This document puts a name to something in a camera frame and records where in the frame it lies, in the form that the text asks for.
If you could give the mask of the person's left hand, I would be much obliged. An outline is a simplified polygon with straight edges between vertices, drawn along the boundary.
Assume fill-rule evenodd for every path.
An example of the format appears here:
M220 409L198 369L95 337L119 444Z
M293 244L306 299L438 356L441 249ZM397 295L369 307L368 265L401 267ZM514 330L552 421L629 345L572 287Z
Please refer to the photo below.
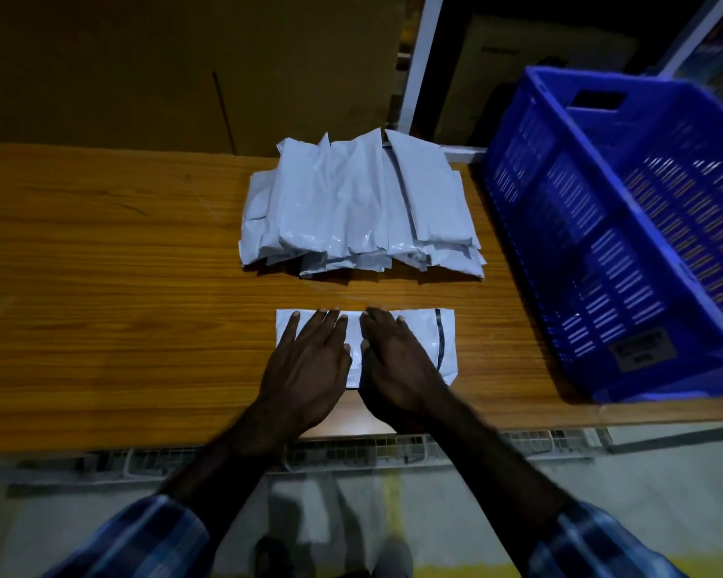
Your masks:
M299 354L272 353L255 402L272 443L284 444L321 423L346 390L352 365L347 315L316 310L298 326Z

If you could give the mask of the person's right hand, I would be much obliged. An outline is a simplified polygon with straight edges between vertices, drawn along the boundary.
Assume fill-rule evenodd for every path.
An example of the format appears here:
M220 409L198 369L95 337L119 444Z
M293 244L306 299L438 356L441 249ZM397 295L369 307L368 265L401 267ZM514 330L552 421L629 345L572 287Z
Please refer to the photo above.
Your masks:
M358 391L368 410L397 433L437 435L455 398L426 351L379 357L363 338L361 356Z

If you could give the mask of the white mailer packet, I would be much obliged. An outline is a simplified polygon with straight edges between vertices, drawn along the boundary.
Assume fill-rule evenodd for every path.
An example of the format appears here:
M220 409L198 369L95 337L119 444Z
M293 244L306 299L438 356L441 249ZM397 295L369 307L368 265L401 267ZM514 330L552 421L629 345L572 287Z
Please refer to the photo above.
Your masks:
M347 315L345 342L350 345L352 364L349 370L346 389L358 389L362 372L362 331L360 327L361 311L342 310ZM451 385L459 373L455 345L454 310L435 308L418 310L394 310L394 318L402 317L418 342L423 346L429 359L447 385Z

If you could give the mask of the person's left forearm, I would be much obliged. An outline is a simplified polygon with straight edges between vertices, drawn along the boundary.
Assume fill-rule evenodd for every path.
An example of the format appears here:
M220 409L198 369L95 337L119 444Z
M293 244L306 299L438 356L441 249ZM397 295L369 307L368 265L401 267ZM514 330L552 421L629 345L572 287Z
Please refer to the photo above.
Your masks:
M257 401L158 489L191 511L216 550L285 446L306 430L298 412Z

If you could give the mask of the person's right forearm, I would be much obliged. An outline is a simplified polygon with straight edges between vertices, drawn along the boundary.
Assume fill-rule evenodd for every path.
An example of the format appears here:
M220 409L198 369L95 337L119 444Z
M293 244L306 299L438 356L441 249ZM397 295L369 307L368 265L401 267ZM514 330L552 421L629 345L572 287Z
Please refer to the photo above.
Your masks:
M576 500L447 388L408 395L398 407L444 450L511 561L526 575L536 546Z

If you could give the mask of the pile of white mailer bags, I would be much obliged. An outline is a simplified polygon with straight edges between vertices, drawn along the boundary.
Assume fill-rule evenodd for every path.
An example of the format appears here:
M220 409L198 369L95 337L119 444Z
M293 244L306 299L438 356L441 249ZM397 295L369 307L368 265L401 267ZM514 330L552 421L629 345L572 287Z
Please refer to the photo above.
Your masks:
M299 275L310 277L382 273L398 261L483 279L461 174L437 144L374 129L349 141L285 138L278 151L275 169L251 176L238 243L243 267L297 259Z

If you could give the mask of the person's dark shoe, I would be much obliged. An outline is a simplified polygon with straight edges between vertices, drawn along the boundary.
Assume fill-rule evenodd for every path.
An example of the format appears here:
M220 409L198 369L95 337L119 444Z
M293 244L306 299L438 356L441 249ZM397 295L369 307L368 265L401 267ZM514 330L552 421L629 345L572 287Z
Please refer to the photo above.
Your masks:
M390 536L378 555L370 578L414 578L413 554L405 539Z

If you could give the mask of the grey label sticker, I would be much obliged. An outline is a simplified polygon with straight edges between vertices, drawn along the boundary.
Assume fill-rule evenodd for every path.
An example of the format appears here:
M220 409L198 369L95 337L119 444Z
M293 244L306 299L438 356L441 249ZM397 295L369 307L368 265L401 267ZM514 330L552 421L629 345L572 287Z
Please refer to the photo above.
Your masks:
M608 345L621 373L649 368L678 357L677 349L664 327L656 327Z

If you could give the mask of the blue plastic crate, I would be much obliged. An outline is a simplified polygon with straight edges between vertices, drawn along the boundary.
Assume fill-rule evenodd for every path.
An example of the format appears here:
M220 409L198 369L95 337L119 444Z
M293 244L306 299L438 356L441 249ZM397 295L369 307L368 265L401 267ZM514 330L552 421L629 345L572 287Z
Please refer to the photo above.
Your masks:
M723 397L723 103L685 80L526 68L482 161L564 376L598 404ZM678 357L621 373L664 327Z

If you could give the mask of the blue plaid shirt sleeve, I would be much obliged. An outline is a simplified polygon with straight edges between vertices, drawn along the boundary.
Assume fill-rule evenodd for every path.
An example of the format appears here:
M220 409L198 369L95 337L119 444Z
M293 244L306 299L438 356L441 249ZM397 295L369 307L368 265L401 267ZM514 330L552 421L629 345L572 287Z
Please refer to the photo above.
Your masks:
M200 519L152 495L114 515L41 578L210 578L213 557Z
M603 509L568 505L535 546L526 578L689 578Z

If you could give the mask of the small brown cardboard box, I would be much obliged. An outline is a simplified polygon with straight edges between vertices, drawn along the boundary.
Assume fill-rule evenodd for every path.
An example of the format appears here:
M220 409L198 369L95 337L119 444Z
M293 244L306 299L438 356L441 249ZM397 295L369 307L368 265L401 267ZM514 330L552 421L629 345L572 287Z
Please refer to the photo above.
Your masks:
M637 48L598 28L473 14L433 140L488 145L526 67L621 72Z

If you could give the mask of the large brown cardboard box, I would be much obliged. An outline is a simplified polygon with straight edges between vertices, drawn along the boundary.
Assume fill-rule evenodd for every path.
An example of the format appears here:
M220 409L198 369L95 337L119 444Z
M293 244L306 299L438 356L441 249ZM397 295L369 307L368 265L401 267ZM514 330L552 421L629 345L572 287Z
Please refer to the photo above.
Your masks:
M0 142L246 156L386 125L406 0L0 0Z

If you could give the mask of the white metal shelf post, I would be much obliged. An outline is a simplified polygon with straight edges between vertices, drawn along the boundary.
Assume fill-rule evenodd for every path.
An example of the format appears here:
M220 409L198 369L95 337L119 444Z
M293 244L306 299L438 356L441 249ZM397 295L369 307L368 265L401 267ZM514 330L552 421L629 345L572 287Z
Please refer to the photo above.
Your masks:
M409 54L402 106L395 122L395 129L410 135L413 131L415 110L423 87L425 69L433 47L436 28L444 0L424 0L416 31L413 51Z
M674 77L684 61L723 19L723 0L705 0L656 64L657 77Z

